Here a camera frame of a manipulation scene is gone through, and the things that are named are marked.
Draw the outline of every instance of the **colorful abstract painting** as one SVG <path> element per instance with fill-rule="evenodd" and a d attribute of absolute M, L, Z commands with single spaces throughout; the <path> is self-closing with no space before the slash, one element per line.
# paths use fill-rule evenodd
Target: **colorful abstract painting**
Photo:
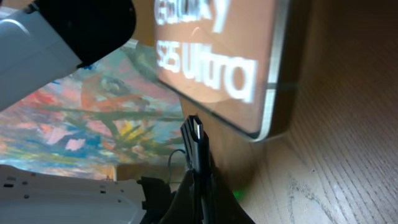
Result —
<path fill-rule="evenodd" d="M 167 164 L 183 114 L 155 64 L 151 47 L 118 49 L 2 111 L 0 164 L 90 179 L 112 179 L 117 164 Z"/>

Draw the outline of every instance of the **wooden table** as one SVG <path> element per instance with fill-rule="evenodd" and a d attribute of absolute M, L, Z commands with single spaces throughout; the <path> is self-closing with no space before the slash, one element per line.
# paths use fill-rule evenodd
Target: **wooden table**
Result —
<path fill-rule="evenodd" d="M 398 223 L 398 9 L 316 0 L 290 129 L 251 144 L 192 104 L 256 223 Z"/>

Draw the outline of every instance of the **black wire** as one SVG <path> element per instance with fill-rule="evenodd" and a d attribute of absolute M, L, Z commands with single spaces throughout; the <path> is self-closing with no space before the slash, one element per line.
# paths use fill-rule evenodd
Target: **black wire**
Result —
<path fill-rule="evenodd" d="M 171 184 L 171 180 L 172 180 L 172 156 L 173 156 L 173 154 L 175 153 L 175 152 L 182 152 L 182 153 L 184 153 L 184 156 L 185 156 L 185 151 L 184 150 L 182 150 L 182 149 L 176 149 L 176 150 L 174 150 L 171 154 L 170 154 L 170 156 L 169 156 L 169 162 L 167 163 L 167 165 L 168 165 L 168 167 L 169 167 L 169 180 L 167 181 L 167 184 Z"/>

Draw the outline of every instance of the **canvas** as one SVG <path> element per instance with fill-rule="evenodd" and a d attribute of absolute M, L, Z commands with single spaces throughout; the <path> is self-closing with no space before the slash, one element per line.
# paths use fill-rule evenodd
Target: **canvas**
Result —
<path fill-rule="evenodd" d="M 117 164 L 167 168 L 183 114 L 156 74 L 154 49 L 137 45 L 35 91 L 0 113 L 0 164 L 90 179 Z"/>

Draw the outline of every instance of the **smartphone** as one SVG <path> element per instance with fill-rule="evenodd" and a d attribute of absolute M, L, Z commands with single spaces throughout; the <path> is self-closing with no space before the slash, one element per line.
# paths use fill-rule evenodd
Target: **smartphone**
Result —
<path fill-rule="evenodd" d="M 289 126 L 310 0 L 155 0 L 159 80 L 259 141 Z"/>

